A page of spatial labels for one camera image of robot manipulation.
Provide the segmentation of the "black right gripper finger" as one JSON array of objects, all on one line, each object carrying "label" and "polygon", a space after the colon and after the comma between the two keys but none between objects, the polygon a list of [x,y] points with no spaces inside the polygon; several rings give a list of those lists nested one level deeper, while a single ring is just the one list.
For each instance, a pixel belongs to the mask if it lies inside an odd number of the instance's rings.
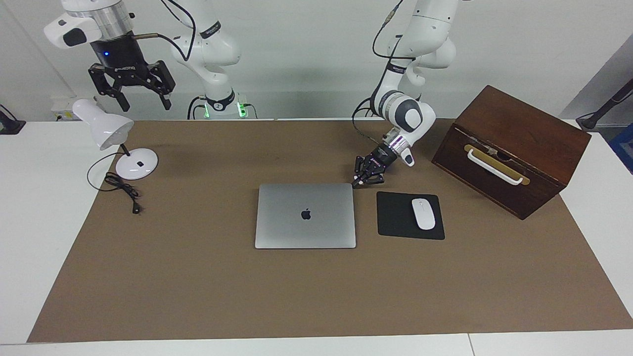
[{"label": "black right gripper finger", "polygon": [[111,74],[113,74],[113,70],[111,70],[111,68],[107,68],[102,64],[93,63],[89,67],[88,71],[90,78],[92,79],[93,84],[99,94],[113,97],[117,100],[117,103],[124,112],[129,111],[130,104],[124,93],[122,93],[121,91],[121,83],[119,83],[117,79],[115,79],[114,83],[110,84],[108,82],[108,79],[106,78],[107,76],[112,77]]},{"label": "black right gripper finger", "polygon": [[162,60],[149,64],[147,69],[150,74],[150,89],[159,95],[165,110],[170,110],[172,103],[169,96],[176,88],[176,81],[173,79],[171,72]]}]

